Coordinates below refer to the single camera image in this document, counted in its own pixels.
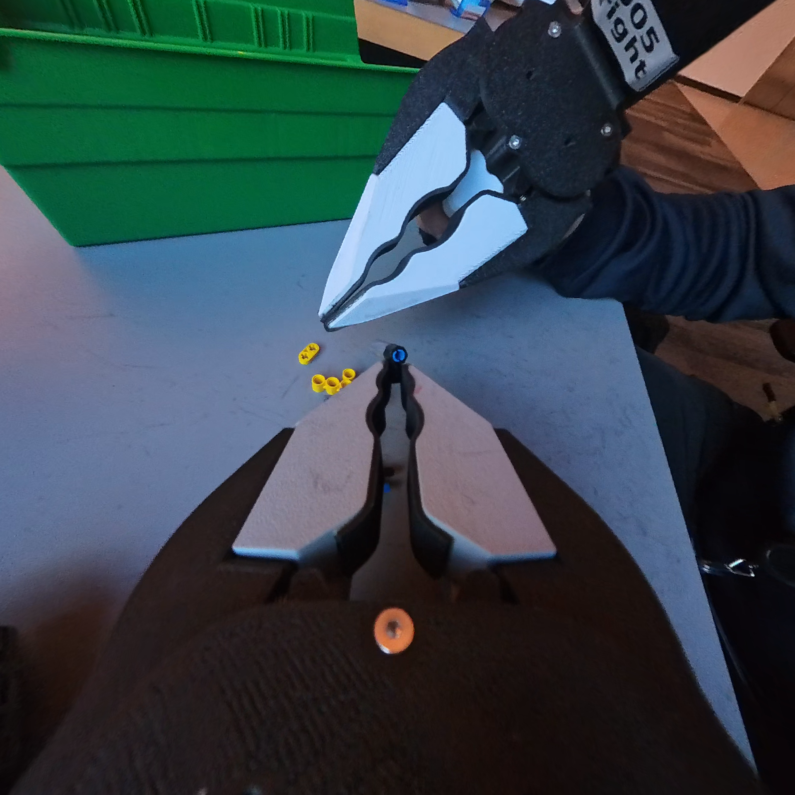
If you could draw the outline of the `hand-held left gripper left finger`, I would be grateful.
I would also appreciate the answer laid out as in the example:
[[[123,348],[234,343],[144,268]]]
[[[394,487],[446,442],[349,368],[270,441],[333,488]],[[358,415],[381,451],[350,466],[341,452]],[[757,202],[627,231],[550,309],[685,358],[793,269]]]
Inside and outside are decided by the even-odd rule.
[[[383,493],[383,365],[315,407],[292,429],[234,539],[237,557],[352,576],[375,551]]]

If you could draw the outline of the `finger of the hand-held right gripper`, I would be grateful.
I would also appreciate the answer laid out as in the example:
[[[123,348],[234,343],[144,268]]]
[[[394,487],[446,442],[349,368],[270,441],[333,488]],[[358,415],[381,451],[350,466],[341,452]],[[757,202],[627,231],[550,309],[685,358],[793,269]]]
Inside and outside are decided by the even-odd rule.
[[[406,254],[389,278],[371,283],[325,315],[324,327],[336,331],[367,323],[454,293],[465,277],[527,230],[518,204],[481,193],[455,214],[452,230],[441,241]]]
[[[392,160],[369,177],[323,291],[319,317],[335,324],[374,259],[395,244],[428,198],[450,191],[467,167],[466,130],[442,102]]]

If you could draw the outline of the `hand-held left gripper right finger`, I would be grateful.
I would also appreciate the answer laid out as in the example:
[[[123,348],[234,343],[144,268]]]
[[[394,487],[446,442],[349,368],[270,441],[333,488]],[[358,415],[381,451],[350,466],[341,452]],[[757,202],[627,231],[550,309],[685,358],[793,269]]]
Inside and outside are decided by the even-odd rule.
[[[493,425],[404,366],[412,552],[433,579],[550,560],[557,548]]]

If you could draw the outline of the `green plastic bin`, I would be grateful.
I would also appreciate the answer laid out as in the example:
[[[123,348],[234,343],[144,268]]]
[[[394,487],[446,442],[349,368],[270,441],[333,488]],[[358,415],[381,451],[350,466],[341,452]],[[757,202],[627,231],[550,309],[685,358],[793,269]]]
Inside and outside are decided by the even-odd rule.
[[[1,9],[2,166],[73,246],[351,217],[416,73],[353,2]]]

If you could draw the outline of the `person's right forearm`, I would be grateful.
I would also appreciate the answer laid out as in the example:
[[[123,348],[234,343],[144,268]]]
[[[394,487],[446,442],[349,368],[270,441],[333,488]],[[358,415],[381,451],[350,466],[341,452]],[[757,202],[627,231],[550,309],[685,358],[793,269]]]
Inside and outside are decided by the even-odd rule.
[[[792,320],[794,186],[659,193],[621,167],[536,270],[562,296],[693,321]]]

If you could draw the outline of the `grey desk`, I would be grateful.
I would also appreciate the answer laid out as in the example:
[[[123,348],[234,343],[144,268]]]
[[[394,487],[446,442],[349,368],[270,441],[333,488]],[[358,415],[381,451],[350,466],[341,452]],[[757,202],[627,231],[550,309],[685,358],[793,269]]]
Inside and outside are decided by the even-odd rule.
[[[621,305],[519,273],[325,335],[346,228],[76,248],[2,172],[2,624],[34,742],[175,528],[318,404],[312,373],[361,371],[393,342],[607,522],[752,759]]]

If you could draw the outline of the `person's right hand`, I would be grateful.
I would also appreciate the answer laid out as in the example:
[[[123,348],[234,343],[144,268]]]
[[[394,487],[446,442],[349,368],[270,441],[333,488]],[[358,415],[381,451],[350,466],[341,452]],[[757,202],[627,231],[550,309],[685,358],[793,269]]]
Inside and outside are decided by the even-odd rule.
[[[422,210],[415,220],[423,244],[431,246],[443,236],[450,218],[442,203],[436,203]]]

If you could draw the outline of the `person's dark clothing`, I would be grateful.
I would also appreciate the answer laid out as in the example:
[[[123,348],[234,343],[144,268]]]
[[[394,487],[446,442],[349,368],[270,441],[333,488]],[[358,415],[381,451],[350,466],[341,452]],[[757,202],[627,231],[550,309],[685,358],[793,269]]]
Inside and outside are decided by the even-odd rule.
[[[761,780],[793,793],[793,408],[767,422],[680,372],[657,356],[669,322],[623,308],[696,561],[759,565],[701,577]]]

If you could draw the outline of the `metal key clip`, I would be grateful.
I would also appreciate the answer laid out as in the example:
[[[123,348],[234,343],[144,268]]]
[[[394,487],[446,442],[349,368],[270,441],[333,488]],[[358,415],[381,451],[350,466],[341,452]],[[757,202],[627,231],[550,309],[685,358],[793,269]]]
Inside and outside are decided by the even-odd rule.
[[[700,572],[712,577],[741,577],[745,579],[755,578],[759,571],[759,565],[748,561],[745,558],[736,558],[731,561],[710,561],[698,558]]]

